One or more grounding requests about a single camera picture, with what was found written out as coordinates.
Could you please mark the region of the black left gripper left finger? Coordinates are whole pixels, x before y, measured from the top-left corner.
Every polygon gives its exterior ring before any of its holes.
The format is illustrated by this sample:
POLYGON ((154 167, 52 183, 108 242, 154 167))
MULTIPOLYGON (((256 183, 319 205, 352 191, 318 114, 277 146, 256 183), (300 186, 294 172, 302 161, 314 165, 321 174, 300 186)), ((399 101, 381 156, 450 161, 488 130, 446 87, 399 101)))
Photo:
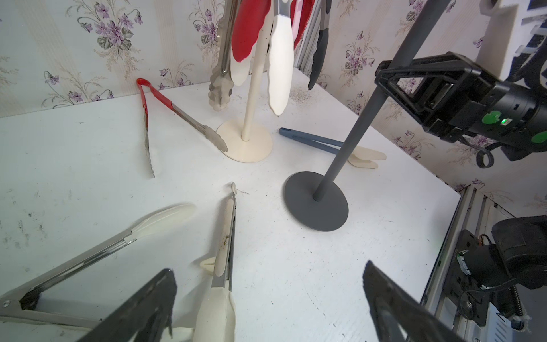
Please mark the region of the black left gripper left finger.
POLYGON ((177 294, 174 272, 163 269, 81 341, 160 341, 172 334, 177 294))

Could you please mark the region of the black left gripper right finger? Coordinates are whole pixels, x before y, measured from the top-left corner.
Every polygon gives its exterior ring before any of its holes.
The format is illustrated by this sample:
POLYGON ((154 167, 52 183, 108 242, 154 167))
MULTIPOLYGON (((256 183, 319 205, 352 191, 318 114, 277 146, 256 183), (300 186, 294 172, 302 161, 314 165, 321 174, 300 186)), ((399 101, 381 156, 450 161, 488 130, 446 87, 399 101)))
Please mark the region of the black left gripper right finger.
POLYGON ((370 316, 379 341, 461 341, 372 261, 363 272, 370 316))

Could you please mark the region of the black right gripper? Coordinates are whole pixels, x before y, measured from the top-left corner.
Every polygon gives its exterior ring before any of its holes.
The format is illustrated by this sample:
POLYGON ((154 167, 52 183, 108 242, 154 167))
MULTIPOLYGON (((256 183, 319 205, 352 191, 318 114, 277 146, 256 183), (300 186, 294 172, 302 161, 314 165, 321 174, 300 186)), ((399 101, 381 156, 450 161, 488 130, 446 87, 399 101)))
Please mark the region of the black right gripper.
POLYGON ((408 66, 391 63, 379 65, 376 84, 426 132, 449 143, 468 133, 512 87, 453 52, 417 58, 408 66))

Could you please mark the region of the black silicone tip tongs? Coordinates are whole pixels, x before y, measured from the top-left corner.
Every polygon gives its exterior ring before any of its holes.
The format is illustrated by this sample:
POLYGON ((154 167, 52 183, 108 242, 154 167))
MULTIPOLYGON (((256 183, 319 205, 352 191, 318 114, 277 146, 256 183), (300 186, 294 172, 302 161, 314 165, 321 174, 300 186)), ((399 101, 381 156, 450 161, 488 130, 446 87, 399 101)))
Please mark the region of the black silicone tip tongs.
POLYGON ((317 80, 321 74, 323 64, 325 61, 326 51, 328 48, 329 38, 329 21, 330 11, 332 8, 331 0, 324 0, 321 2, 321 17, 319 26, 319 35, 316 43, 316 51, 313 54, 313 63, 311 67, 311 74, 309 76, 308 89, 311 91, 316 85, 317 80))

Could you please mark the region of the red silicone tip tongs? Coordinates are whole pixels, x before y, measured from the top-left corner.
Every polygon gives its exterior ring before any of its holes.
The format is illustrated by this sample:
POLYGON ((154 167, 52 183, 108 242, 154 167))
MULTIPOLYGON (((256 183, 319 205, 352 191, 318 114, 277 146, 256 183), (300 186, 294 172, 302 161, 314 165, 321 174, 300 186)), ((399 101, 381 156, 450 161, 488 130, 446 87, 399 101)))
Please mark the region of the red silicone tip tongs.
MULTIPOLYGON (((303 38, 315 1, 303 0, 291 3, 291 27, 293 31, 293 48, 303 38)), ((242 1, 234 23, 232 33, 232 59, 242 63, 251 55, 252 49, 258 41, 259 32, 264 26, 266 15, 270 12, 272 1, 242 1)))

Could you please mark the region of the steel tongs white ring large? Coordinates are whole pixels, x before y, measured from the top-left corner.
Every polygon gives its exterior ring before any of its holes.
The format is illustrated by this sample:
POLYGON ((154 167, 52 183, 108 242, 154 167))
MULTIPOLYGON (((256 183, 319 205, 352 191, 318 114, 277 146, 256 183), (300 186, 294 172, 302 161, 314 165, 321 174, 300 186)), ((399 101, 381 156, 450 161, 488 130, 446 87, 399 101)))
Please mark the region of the steel tongs white ring large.
MULTIPOLYGON (((291 2, 272 1, 272 31, 266 36, 269 41, 269 68, 268 94, 269 106, 273 113, 280 116, 287 107, 292 74, 293 74, 293 31, 291 27, 291 2)), ((250 56, 242 63, 232 59, 232 45, 230 54, 230 71, 232 81, 240 86, 249 73, 250 56)))

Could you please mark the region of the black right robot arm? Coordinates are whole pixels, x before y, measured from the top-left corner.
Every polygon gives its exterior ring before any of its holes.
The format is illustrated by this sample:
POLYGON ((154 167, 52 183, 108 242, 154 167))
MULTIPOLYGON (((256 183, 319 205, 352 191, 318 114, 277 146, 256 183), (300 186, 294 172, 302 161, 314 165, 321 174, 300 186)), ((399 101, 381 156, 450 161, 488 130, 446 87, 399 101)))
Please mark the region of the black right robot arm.
POLYGON ((500 148, 510 161, 546 151, 546 25, 541 24, 502 81, 453 52, 404 67, 383 61, 375 82, 424 129, 477 151, 477 165, 494 165, 500 148))

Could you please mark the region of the steel tongs cream silicone tips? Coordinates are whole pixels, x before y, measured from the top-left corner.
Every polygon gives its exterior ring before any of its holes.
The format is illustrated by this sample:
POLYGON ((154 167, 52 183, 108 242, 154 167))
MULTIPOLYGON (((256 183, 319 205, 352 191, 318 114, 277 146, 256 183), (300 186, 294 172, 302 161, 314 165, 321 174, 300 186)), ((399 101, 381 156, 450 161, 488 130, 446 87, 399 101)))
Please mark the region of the steel tongs cream silicone tips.
POLYGON ((161 341, 234 341, 236 308, 232 295, 234 238, 236 229, 237 188, 231 184, 232 193, 226 201, 222 234, 216 256, 200 263, 212 276, 211 287, 206 291, 195 327, 165 329, 161 341))

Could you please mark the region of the steel tongs white tips open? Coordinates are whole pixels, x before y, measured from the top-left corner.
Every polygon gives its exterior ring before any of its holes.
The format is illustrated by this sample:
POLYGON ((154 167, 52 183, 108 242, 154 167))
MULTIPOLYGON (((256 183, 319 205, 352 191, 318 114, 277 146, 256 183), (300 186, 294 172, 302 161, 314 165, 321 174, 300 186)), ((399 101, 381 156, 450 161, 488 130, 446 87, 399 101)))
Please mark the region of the steel tongs white tips open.
POLYGON ((182 226, 196 210, 195 205, 188 203, 156 212, 134 227, 125 229, 68 262, 8 291, 1 296, 1 322, 95 328, 99 324, 97 320, 38 311, 36 307, 41 294, 144 237, 182 226))

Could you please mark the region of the cream utensil rack stand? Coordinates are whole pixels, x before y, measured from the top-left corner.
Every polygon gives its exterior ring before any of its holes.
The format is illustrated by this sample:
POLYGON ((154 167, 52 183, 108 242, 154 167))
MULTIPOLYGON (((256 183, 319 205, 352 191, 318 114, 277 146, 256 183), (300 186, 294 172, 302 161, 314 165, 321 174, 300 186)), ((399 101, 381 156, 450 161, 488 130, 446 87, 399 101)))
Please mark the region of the cream utensil rack stand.
POLYGON ((248 75, 252 77, 244 120, 227 121, 217 129, 229 148, 224 154, 238 162, 259 162, 272 151, 270 134, 265 128, 253 123, 269 44, 269 37, 266 35, 271 32, 272 20, 272 13, 269 13, 266 16, 266 28, 259 32, 259 41, 251 52, 248 75))

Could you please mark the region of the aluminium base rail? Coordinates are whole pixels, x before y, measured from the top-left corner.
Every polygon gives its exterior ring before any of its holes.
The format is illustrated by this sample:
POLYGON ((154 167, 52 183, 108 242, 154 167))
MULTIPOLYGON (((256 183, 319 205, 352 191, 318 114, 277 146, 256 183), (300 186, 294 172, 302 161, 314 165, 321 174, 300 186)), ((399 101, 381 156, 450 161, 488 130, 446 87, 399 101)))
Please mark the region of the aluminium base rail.
POLYGON ((490 302, 491 294, 476 293, 480 285, 457 261, 460 252, 493 243, 491 228, 513 215, 474 185, 460 195, 421 305, 466 341, 515 341, 510 320, 490 302))

